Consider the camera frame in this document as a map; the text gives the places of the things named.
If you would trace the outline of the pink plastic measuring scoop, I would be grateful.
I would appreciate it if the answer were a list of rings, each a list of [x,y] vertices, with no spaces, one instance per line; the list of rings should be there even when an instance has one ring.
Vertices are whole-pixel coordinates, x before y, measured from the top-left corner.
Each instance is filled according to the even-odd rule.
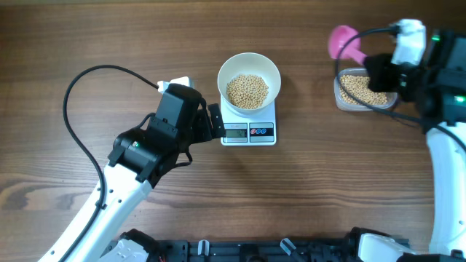
[[[342,60],[354,60],[359,65],[363,65],[366,54],[360,51],[361,40],[356,38],[342,51],[344,45],[358,32],[348,25],[335,27],[328,40],[328,54],[332,59],[337,59],[338,54]]]

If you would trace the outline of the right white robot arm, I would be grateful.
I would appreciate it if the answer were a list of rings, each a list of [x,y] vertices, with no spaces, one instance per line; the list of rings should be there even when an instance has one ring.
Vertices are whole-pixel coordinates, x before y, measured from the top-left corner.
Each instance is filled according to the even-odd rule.
[[[360,38],[374,33],[395,37],[392,54],[352,55]],[[434,224],[429,253],[416,254],[393,238],[361,233],[355,240],[362,261],[465,260],[465,35],[436,30],[427,38],[418,20],[400,20],[386,28],[353,32],[339,41],[334,60],[342,55],[363,65],[374,92],[396,92],[414,103],[418,116],[375,106],[371,110],[417,123],[425,134],[433,163]]]

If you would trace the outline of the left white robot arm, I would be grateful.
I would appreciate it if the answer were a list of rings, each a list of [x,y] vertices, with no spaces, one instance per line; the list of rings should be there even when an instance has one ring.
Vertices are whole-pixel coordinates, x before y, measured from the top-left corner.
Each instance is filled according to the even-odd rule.
[[[156,112],[114,141],[108,164],[72,222],[42,261],[157,261],[157,243],[132,229],[108,244],[161,177],[182,167],[189,147],[225,134],[219,104],[191,87],[169,84]]]

